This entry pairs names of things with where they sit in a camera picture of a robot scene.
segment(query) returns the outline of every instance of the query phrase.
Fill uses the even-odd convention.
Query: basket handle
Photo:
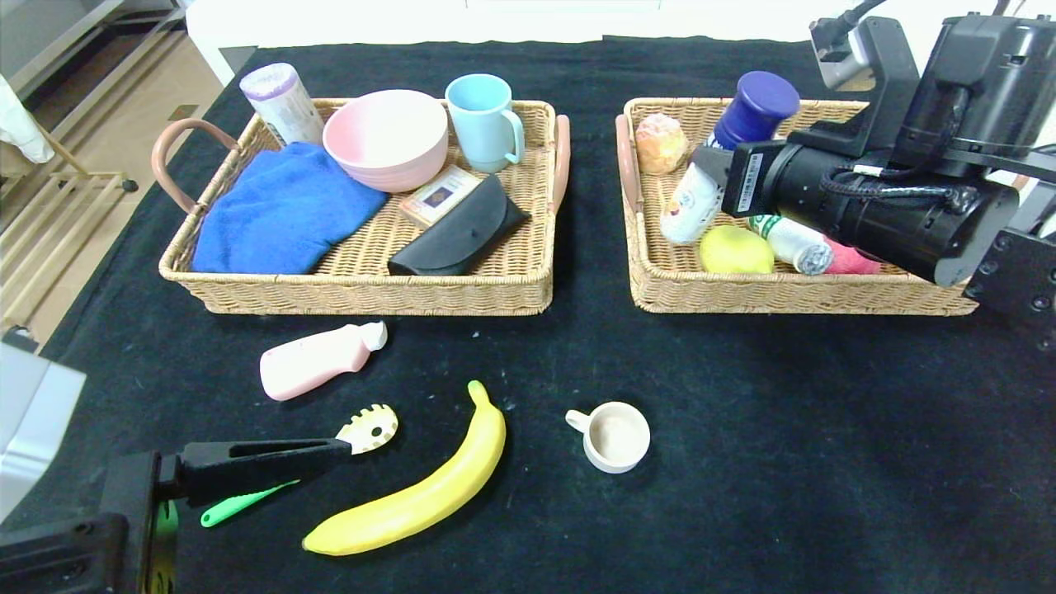
[[[616,154],[620,164],[620,185],[631,212],[642,211],[642,181],[638,174],[638,159],[630,148],[630,125],[627,116],[616,116]]]
[[[572,157],[571,123],[567,115],[558,116],[557,128],[553,135],[558,141],[558,163],[553,167],[553,199],[550,201],[550,212],[554,214],[565,200],[565,190],[568,189],[568,162]]]
[[[175,203],[183,208],[188,215],[194,210],[194,201],[191,200],[187,193],[180,189],[180,186],[172,181],[172,177],[169,175],[169,170],[165,167],[165,157],[168,156],[169,150],[172,148],[172,143],[176,142],[180,134],[183,134],[185,130],[190,130],[191,128],[201,128],[206,132],[209,132],[213,138],[220,142],[230,150],[239,148],[239,143],[234,138],[227,135],[226,132],[216,128],[214,125],[209,124],[205,119],[199,119],[196,117],[187,117],[185,119],[180,119],[169,124],[169,126],[162,130],[162,134],[157,136],[157,141],[154,142],[154,148],[150,151],[150,167],[154,170],[154,178],[157,180],[157,185],[162,186]]]

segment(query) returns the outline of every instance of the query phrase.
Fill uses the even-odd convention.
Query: white cloth
[[[0,141],[15,145],[34,163],[48,163],[55,151],[40,133],[37,123],[18,100],[7,79],[0,76]]]

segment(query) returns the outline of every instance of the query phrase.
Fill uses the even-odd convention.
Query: yellow banana
[[[476,411],[451,460],[416,485],[331,516],[301,546],[323,555],[371,551],[428,528],[476,495],[498,464],[506,421],[479,382],[469,383],[469,395]]]

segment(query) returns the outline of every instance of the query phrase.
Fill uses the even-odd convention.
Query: yellow ball
[[[733,225],[714,227],[700,240],[700,265],[710,273],[774,272],[774,250],[767,240]]]

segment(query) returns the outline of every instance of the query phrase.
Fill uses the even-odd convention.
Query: purple lid
[[[242,77],[239,88],[254,101],[264,101],[289,91],[297,82],[297,70],[286,62],[269,63]]]
[[[799,93],[770,72],[752,71],[737,81],[737,95],[715,125],[715,140],[733,150],[739,143],[769,141],[781,120],[799,111]]]

